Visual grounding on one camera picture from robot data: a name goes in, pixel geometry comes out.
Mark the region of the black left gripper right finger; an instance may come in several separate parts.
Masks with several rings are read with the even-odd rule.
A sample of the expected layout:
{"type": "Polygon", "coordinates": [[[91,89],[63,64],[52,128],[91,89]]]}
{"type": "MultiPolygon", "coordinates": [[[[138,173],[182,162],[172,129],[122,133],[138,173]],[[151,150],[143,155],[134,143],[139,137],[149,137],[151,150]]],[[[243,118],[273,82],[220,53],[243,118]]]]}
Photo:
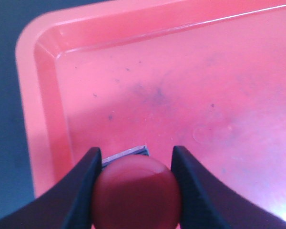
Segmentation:
{"type": "Polygon", "coordinates": [[[286,221],[237,194],[184,146],[174,146],[171,171],[182,195],[182,229],[286,229],[286,221]]]}

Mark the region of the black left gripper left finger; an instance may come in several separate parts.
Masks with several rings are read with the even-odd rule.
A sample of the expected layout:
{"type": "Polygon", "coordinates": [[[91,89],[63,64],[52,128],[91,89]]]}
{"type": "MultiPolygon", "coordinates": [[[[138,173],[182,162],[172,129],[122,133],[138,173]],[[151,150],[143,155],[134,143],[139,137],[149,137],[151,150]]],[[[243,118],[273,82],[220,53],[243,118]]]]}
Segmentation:
{"type": "Polygon", "coordinates": [[[92,190],[101,170],[101,150],[93,147],[46,193],[0,219],[0,229],[90,229],[92,190]]]}

